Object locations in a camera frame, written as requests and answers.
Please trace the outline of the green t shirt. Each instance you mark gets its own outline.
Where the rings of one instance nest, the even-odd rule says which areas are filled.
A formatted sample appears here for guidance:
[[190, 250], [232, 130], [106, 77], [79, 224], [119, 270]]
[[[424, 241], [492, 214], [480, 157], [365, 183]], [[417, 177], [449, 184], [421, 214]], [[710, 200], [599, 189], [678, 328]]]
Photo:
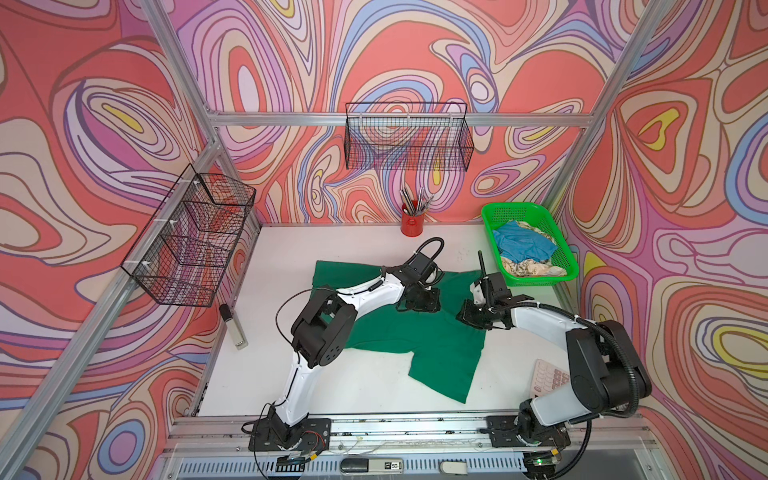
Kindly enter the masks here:
[[345, 347], [412, 355], [409, 377], [464, 404], [485, 345], [486, 333], [457, 320], [480, 272], [447, 272], [438, 283], [434, 313], [385, 305], [357, 318]]

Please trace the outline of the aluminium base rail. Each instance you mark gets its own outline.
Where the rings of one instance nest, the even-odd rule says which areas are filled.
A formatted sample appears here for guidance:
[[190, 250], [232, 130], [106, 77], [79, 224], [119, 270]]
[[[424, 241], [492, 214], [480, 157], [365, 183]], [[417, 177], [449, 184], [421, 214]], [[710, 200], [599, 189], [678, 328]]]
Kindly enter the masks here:
[[244, 417], [182, 419], [153, 479], [672, 479], [644, 419], [561, 427], [536, 446], [518, 441], [512, 412], [321, 414], [295, 450], [251, 450]]

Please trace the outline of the pink calculator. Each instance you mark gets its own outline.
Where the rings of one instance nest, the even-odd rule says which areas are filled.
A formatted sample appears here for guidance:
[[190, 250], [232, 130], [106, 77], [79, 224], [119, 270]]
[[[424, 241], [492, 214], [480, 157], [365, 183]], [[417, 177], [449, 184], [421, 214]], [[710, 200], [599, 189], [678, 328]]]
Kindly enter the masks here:
[[530, 383], [530, 396], [537, 398], [570, 383], [570, 375], [555, 365], [537, 359]]

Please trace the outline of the beige patterned t shirt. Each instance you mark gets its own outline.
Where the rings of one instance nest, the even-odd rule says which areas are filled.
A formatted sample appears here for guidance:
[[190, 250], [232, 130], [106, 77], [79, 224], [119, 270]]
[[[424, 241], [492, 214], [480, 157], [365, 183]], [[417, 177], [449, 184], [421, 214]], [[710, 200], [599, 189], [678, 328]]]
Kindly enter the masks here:
[[[530, 224], [524, 222], [524, 221], [516, 221], [520, 222], [523, 226], [527, 228], [532, 228], [547, 237], [551, 238], [553, 241], [554, 238], [543, 232], [542, 230], [531, 226]], [[501, 258], [503, 269], [510, 275], [517, 277], [517, 278], [527, 278], [527, 277], [563, 277], [567, 274], [567, 270], [565, 268], [562, 268], [560, 266], [556, 266], [553, 264], [552, 258], [546, 262], [535, 262], [533, 260], [525, 260], [521, 263], [513, 263], [506, 258]]]

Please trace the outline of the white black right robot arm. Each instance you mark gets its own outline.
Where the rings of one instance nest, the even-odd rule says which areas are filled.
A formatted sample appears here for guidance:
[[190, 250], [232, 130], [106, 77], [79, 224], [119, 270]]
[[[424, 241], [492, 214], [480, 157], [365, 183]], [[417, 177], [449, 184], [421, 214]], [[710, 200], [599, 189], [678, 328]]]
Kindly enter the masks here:
[[481, 331], [519, 329], [567, 353], [567, 383], [520, 403], [515, 417], [490, 417], [489, 434], [539, 446], [565, 432], [567, 424], [601, 416], [632, 417], [652, 393], [652, 382], [625, 327], [594, 322], [525, 294], [514, 295], [501, 273], [488, 273], [478, 256], [480, 277], [470, 286], [457, 320]]

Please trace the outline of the green plastic basket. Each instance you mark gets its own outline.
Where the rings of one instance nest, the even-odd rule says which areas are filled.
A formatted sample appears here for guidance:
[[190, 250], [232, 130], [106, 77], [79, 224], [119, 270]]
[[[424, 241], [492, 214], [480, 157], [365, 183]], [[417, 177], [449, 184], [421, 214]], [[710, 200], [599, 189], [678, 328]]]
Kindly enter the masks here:
[[574, 254], [543, 206], [529, 202], [489, 203], [481, 219], [494, 261], [510, 286], [553, 286], [576, 279]]

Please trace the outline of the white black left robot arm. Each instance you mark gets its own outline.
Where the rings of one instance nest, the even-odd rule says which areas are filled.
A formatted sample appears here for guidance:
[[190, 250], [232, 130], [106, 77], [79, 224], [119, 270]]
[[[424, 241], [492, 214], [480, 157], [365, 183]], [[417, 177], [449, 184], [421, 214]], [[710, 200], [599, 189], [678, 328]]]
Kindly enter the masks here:
[[356, 321], [393, 305], [398, 312], [435, 313], [440, 310], [437, 284], [444, 271], [436, 259], [444, 239], [422, 243], [403, 264], [383, 267], [378, 276], [341, 289], [321, 286], [311, 296], [291, 326], [290, 344], [296, 354], [282, 396], [265, 405], [258, 419], [242, 425], [251, 452], [293, 450], [306, 439], [313, 449], [327, 448], [331, 421], [309, 420], [310, 403], [322, 369], [344, 350]]

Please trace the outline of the metal utensils in cup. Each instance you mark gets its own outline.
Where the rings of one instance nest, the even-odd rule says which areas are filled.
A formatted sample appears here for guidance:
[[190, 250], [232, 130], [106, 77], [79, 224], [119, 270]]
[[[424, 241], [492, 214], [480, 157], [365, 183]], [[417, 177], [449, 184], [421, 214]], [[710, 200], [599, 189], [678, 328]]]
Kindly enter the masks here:
[[420, 216], [427, 213], [433, 203], [433, 196], [426, 193], [424, 189], [414, 193], [408, 186], [400, 189], [400, 198], [402, 201], [402, 212], [409, 216]]

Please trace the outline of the grey marker pen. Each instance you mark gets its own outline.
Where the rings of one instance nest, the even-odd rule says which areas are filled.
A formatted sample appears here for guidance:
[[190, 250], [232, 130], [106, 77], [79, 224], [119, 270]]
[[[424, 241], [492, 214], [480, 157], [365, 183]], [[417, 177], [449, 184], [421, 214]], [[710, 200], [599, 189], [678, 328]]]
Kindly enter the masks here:
[[219, 313], [235, 348], [237, 350], [246, 348], [248, 341], [236, 312], [228, 304], [223, 303], [219, 306]]

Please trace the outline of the red utensil cup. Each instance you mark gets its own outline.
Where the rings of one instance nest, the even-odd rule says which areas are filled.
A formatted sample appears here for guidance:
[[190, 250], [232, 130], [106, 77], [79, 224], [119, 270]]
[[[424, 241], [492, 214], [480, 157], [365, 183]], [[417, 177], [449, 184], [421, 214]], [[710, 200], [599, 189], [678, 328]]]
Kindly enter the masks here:
[[424, 229], [424, 215], [412, 215], [406, 207], [402, 209], [400, 231], [410, 238], [419, 237]]

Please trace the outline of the teal blue t shirt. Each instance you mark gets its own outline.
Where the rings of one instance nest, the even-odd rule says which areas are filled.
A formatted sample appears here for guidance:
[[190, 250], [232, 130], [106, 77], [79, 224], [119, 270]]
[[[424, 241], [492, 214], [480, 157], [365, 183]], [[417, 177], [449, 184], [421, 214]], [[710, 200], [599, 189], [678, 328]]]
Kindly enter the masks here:
[[500, 256], [513, 263], [525, 260], [543, 263], [557, 250], [557, 244], [551, 238], [516, 221], [493, 230], [492, 238]]

